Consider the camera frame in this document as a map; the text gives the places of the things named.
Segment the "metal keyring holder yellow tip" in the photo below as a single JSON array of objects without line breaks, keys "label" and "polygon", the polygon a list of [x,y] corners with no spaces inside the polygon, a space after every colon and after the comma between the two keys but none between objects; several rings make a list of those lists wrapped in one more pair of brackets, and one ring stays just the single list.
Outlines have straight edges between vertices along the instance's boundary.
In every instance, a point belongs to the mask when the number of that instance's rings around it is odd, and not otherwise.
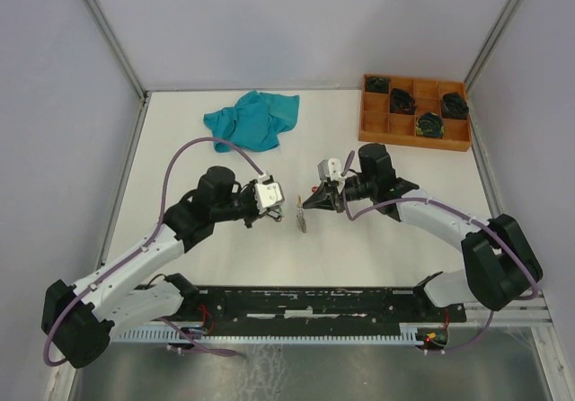
[{"label": "metal keyring holder yellow tip", "polygon": [[307,232],[307,225],[305,221],[305,211],[303,201],[300,195],[296,198],[296,226],[301,233]]}]

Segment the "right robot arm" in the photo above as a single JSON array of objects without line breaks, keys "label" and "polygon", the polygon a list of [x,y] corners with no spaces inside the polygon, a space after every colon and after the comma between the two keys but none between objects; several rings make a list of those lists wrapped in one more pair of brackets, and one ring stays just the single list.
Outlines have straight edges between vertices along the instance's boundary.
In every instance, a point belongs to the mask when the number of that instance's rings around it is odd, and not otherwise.
[{"label": "right robot arm", "polygon": [[508,214],[485,218],[446,204],[398,176],[385,145],[369,143],[318,165],[319,186],[304,209],[331,210],[354,221],[370,212],[418,227],[453,246],[463,269],[437,272],[420,282],[413,313],[432,321],[445,307],[476,300],[500,311],[515,300],[532,300],[543,270],[518,222]]}]

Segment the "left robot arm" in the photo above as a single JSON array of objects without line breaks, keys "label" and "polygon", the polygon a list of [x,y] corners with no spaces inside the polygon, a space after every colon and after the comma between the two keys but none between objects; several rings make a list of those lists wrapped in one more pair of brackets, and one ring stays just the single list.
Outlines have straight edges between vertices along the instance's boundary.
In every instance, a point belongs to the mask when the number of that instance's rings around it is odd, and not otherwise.
[{"label": "left robot arm", "polygon": [[81,369],[112,339],[152,320],[194,317],[198,290],[179,273],[146,290],[138,285],[167,263],[207,239],[221,222],[246,227],[264,217],[280,220],[285,194],[272,175],[240,185],[232,170],[210,167],[195,189],[159,218],[152,232],[104,267],[71,284],[57,280],[46,290],[40,327],[47,336],[44,361]]}]

